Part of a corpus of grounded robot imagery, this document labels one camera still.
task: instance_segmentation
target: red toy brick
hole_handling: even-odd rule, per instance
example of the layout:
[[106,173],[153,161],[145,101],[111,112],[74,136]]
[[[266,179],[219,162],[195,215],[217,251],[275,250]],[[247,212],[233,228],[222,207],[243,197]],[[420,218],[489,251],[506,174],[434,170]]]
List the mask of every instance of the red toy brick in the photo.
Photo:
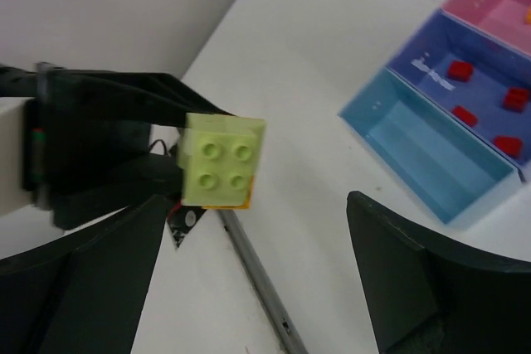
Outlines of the red toy brick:
[[452,80],[459,82],[468,82],[474,72],[474,66],[469,62],[453,61],[448,68],[446,75]]
[[524,147],[522,140],[509,136],[496,137],[494,139],[494,145],[512,158],[518,158]]
[[460,105],[457,105],[451,112],[457,118],[461,119],[463,122],[468,124],[471,128],[476,126],[478,123],[477,116],[472,114],[468,109],[461,107]]
[[511,87],[504,98],[504,108],[523,112],[529,101],[529,90]]

